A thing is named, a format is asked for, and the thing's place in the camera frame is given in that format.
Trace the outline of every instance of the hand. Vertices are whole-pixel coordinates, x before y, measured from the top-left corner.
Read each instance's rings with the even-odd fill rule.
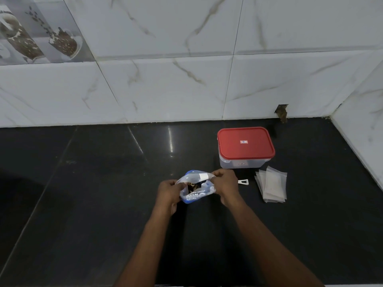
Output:
[[[216,193],[221,196],[221,202],[224,206],[226,203],[231,203],[232,200],[240,198],[241,195],[238,191],[238,178],[231,169],[218,169],[214,171],[216,177],[210,179],[214,184]]]
[[[184,183],[175,184],[177,180],[165,180],[160,183],[157,191],[155,210],[169,211],[173,215],[180,201],[180,191],[185,188]]]

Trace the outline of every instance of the tiled wall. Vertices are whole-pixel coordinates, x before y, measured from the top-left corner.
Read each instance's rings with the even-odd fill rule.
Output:
[[[0,127],[326,116],[383,60],[383,0],[0,4]]]
[[[383,62],[352,92],[332,119],[383,189]]]

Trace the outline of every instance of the person's left arm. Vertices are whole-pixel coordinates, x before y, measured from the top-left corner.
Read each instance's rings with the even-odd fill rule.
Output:
[[[177,210],[183,183],[166,180],[158,187],[156,204],[130,261],[114,287],[154,286],[170,217]]]

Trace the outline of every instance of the person's left hand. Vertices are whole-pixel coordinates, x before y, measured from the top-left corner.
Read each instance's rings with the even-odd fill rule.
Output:
[[[175,184],[177,180],[165,180],[158,186],[155,208],[165,209],[173,215],[177,210],[180,199],[180,191],[185,188],[184,183]]]

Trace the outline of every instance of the plastic container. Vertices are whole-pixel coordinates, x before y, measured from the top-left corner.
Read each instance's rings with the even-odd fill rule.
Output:
[[[270,135],[263,127],[221,129],[217,137],[222,168],[259,168],[275,155]]]

